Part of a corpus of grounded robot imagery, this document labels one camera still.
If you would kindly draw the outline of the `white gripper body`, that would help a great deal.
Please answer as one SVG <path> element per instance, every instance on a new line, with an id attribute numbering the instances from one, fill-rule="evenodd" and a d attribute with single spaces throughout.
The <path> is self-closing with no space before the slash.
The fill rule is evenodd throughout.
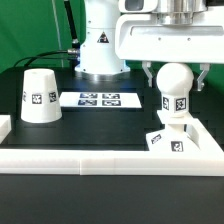
<path id="1" fill-rule="evenodd" d="M 224 64 L 224 13 L 199 13 L 191 25 L 159 25 L 152 14 L 119 18 L 115 51 L 121 59 Z"/>

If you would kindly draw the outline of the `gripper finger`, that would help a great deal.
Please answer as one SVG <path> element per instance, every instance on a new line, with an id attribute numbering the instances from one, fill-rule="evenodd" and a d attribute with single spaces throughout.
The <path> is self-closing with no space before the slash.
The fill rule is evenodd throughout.
<path id="1" fill-rule="evenodd" d="M 206 76 L 208 75 L 210 71 L 211 65 L 209 63 L 201 63 L 199 65 L 199 71 L 194 72 L 194 83 L 193 83 L 193 89 L 195 91 L 202 91 L 205 84 L 204 80 Z"/>
<path id="2" fill-rule="evenodd" d="M 148 85 L 152 86 L 153 75 L 150 71 L 151 63 L 149 61 L 142 62 L 142 69 L 145 72 L 146 76 L 148 77 Z"/>

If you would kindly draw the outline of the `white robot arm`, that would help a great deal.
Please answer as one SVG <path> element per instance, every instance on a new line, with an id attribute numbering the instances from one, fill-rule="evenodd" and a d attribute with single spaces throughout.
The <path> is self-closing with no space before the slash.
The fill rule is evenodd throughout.
<path id="1" fill-rule="evenodd" d="M 140 61 L 196 63 L 197 89 L 224 64 L 224 0 L 84 0 L 86 38 L 76 71 L 94 80 L 128 72 Z"/>

